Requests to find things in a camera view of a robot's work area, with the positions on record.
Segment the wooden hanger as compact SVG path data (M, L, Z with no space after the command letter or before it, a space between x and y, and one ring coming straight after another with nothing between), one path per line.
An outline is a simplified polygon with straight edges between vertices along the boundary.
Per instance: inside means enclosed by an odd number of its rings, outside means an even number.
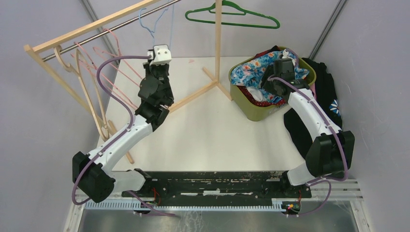
M108 129L108 121L103 109L103 102L100 96L100 92L97 86L97 80L96 76L93 74L93 72L90 69L90 66L87 65L87 59L86 57L82 54L82 52L79 49L75 50L75 53L73 55L75 65L72 65L71 63L66 63L63 58L62 58L62 47L61 45L57 45L56 47L53 48L54 55L56 56L58 62L60 65L65 69L65 71L69 73L74 73L76 77L78 78L78 81L80 83L80 86L82 88L82 91L86 97L86 101L88 104L88 108L91 112L91 115L94 119L95 125L97 127L98 133L102 140L105 142L110 138L110 132ZM90 93L88 91L88 88L86 87L85 79L82 74L82 69L81 69L81 64L85 66L85 69L88 71L90 78L92 80L93 88L95 90L95 93L97 95L97 100L98 100L98 106L100 108L100 114L97 113L96 107L91 99Z

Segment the green hanger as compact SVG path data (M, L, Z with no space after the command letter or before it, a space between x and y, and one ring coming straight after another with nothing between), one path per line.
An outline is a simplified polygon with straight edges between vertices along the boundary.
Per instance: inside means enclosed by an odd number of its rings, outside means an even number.
M241 7L232 0L222 0L220 10L220 24L223 26L256 28L256 29L279 29L281 23L271 15L251 11ZM217 19L211 15L217 14L217 4L211 6L188 10L185 12L185 19L190 22L203 24L216 24Z

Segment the white garment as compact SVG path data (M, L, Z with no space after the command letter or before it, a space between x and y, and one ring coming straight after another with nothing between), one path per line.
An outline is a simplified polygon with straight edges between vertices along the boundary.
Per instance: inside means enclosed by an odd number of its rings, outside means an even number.
M266 101L266 98L263 95L263 93L260 92L257 88L247 87L247 91L251 94L251 96L254 98L255 101L257 101L257 102L265 102Z

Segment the red polka dot garment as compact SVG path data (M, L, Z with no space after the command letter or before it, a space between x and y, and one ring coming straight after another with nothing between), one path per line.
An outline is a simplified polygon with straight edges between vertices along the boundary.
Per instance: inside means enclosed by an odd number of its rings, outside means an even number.
M284 105L285 101L283 99L279 100L277 103L268 102L267 98L255 87L245 87L245 86L236 86L244 94L244 96L251 102L253 105L258 107L268 107L268 106L280 106Z

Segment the pink hanger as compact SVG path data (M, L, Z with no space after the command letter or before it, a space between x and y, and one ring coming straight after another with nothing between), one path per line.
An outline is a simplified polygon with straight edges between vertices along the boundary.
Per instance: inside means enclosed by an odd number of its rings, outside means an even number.
M91 74L92 77L96 78L96 73L93 73L91 71L91 69L94 69L95 71L97 71L98 67L96 65L96 63L92 60L91 56L89 55L89 53L77 42L74 42L75 45L78 45L86 54L86 56L88 57L89 61L91 62L91 64L89 64L86 59L82 59L80 60L80 62L83 64L83 66L89 71L89 73ZM106 50L100 49L97 46L93 47L94 52L101 58L105 58L105 55L109 55L110 58L116 58L118 57L118 55L115 52L108 52ZM128 75L126 75L123 71L120 71L119 68L115 65L110 63L110 65L120 74L122 74L123 76L125 76L129 81L131 81L133 84L135 84L136 86L139 87L139 84L133 79L130 78ZM103 77L105 80L102 81L103 85L109 89L110 91L112 91L112 93L117 96L123 103L125 103L128 107L130 107L133 110L136 110L138 108L138 106L136 104L134 104L131 99L120 89L118 88L113 81L111 81L109 78L107 78L103 73L100 73L100 76Z
M119 39L118 39L118 37L116 36L116 34L113 33L112 30L107 29L107 28L104 28L104 29L103 29L103 32L109 32L109 33L114 37L114 39L115 39L115 41L116 41L116 45L117 45L116 52L108 52L108 51L106 51L106 50L101 50L100 48L98 48L98 47L96 47L96 46L93 47L94 52L95 52L98 56L100 56L101 58L104 58L103 54L105 54L105 55L110 55L110 56L113 57L113 58L122 56L122 52L121 52L121 50L120 50L120 45L119 45ZM141 76L126 60L124 60L124 63L125 63L141 80L143 79L142 76Z

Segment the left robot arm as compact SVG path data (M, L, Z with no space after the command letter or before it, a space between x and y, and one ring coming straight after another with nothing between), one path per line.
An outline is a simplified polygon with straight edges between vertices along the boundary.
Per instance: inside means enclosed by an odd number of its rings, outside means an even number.
M77 189L95 203L104 201L113 192L133 190L142 197L151 193L152 183L142 171L113 171L113 167L138 142L154 132L168 116L169 107L174 103L169 81L170 62L169 59L150 59L144 63L146 76L138 93L141 104L135 112L126 109L130 113L130 122L98 148L87 154L78 152L73 156L73 203L80 204L75 199Z

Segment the blue wire hanger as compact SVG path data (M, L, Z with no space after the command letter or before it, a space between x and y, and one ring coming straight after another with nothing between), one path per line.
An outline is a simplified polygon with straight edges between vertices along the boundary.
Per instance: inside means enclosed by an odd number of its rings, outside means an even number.
M166 44L173 47L175 4L164 7L151 15L142 17L148 9L139 10L138 36L144 45L152 48L154 45Z

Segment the red plaid shirt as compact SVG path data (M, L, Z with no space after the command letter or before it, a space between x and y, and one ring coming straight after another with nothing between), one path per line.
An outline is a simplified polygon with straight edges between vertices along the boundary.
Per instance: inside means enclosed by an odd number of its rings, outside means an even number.
M261 57L261 56L264 56L264 55L266 55L266 54L268 54L268 53L270 53L270 52L275 52L275 51L281 51L280 47L277 46L277 45L275 45L275 46L273 46L272 48L270 48L270 49L268 49L268 50L265 50L265 51L263 51L263 52L260 52L260 53L256 54L256 55L254 56L254 59L259 58L259 57Z

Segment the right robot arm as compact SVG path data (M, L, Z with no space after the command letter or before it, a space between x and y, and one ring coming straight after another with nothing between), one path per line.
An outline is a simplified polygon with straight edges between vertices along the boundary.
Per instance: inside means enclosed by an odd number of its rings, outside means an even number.
M274 61L266 69L262 85L267 92L285 100L310 136L309 150L302 156L304 163L286 172L279 184L280 193L292 197L300 185L313 185L322 180L346 180L355 137L326 115L306 80L296 79L292 60L280 58Z

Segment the blue floral garment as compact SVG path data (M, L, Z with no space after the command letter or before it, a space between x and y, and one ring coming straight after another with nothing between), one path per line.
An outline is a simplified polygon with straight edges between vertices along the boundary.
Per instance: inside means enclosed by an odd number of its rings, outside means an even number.
M263 74L267 70L268 66L273 65L275 61L279 60L281 58L281 54L282 50L270 52L259 58L239 64L231 71L231 84L234 86L255 87L263 93L268 102L277 103L282 98L264 91L260 84ZM306 68L302 68L301 60L298 56L297 58L297 64L294 66L295 77L296 79L305 79L310 74L310 71Z

